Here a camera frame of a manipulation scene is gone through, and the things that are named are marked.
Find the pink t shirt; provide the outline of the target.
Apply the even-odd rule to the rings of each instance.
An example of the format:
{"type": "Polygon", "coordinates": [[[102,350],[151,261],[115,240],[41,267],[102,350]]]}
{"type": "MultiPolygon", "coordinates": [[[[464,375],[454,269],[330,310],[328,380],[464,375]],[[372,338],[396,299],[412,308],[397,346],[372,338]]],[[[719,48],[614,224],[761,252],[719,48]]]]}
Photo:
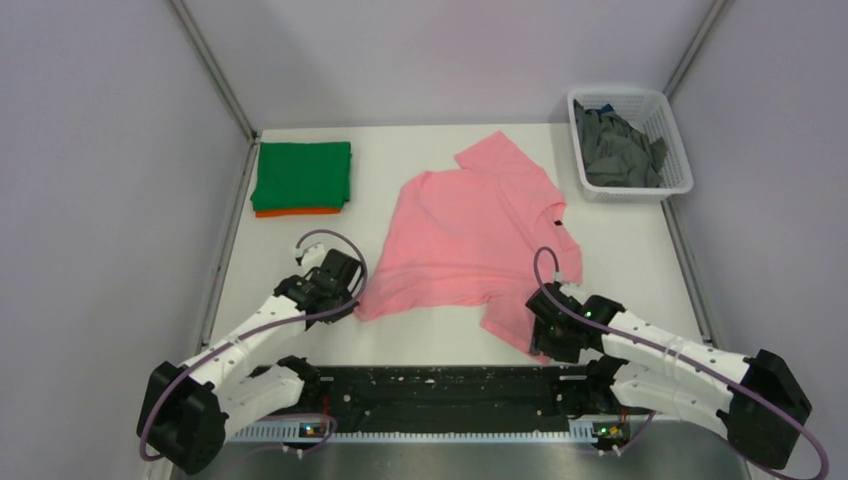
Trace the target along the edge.
{"type": "Polygon", "coordinates": [[[376,269],[356,309],[374,321],[413,309],[485,308],[481,326],[529,353],[535,277],[583,280],[578,243],[562,224],[566,201],[546,171],[503,132],[400,190],[376,269]]]}

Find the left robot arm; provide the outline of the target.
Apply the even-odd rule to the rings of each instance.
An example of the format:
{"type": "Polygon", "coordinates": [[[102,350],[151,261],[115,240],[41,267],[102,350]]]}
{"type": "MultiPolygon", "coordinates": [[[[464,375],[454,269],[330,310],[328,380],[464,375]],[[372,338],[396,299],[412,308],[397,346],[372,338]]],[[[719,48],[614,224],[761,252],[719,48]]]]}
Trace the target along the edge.
{"type": "Polygon", "coordinates": [[[143,452],[155,450],[183,473],[206,469],[248,425],[292,408],[319,404],[320,374],[284,344],[316,323],[331,324],[358,304],[367,266],[315,244],[299,250],[302,271],[288,276],[243,323],[207,350],[151,373],[137,425],[143,452]]]}

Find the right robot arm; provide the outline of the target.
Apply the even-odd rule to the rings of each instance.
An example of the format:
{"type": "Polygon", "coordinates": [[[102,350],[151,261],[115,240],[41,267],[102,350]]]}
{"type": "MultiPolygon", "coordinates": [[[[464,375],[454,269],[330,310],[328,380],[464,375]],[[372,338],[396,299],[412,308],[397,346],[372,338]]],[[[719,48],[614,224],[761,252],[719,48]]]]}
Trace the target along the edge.
{"type": "Polygon", "coordinates": [[[584,350],[586,399],[674,416],[726,440],[761,467],[784,469],[812,406],[785,360],[699,344],[641,319],[600,295],[579,301],[547,283],[525,303],[534,316],[530,354],[575,363],[584,350]]]}

